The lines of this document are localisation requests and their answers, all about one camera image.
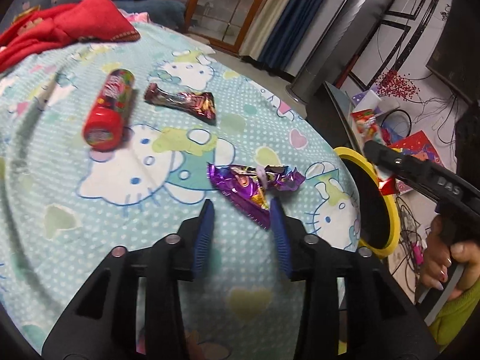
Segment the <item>green sleeve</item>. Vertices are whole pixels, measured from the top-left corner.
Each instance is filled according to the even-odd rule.
[[[480,299],[480,280],[457,299],[447,302],[430,326],[430,332],[443,350],[460,332]]]

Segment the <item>fingernail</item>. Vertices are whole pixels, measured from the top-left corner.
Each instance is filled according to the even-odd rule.
[[[437,290],[443,291],[443,285],[438,280],[433,280],[432,284]]]
[[[462,243],[454,244],[450,247],[453,254],[460,254],[463,252],[465,246]]]
[[[447,278],[448,278],[446,272],[447,272],[447,267],[442,266],[442,269],[440,271],[440,281],[442,281],[444,283],[447,281]]]

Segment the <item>red blanket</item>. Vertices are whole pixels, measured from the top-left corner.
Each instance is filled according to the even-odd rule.
[[[76,41],[99,39],[129,42],[140,39],[137,30],[110,0],[83,0],[33,12],[0,35],[0,72],[30,54],[65,47]]]

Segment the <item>light blue bed sheet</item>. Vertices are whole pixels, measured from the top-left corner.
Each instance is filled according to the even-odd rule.
[[[291,360],[304,283],[278,269],[272,233],[206,178],[206,164],[289,165],[307,180],[286,213],[355,250],[359,197],[328,144],[278,97],[197,50],[135,23],[136,43],[78,43],[31,55],[0,80],[0,301],[38,350],[63,309],[116,245],[151,246],[215,206],[209,270],[181,283],[185,328],[209,360]],[[115,68],[135,75],[126,142],[90,150],[83,123]],[[143,102],[150,81],[209,91],[217,126]]]

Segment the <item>red berry branch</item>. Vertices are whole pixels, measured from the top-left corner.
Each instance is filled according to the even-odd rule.
[[[395,70],[382,73],[377,86],[377,95],[379,97],[393,96],[404,100],[411,100],[413,96],[420,93],[420,90],[412,81],[404,76],[400,76]]]

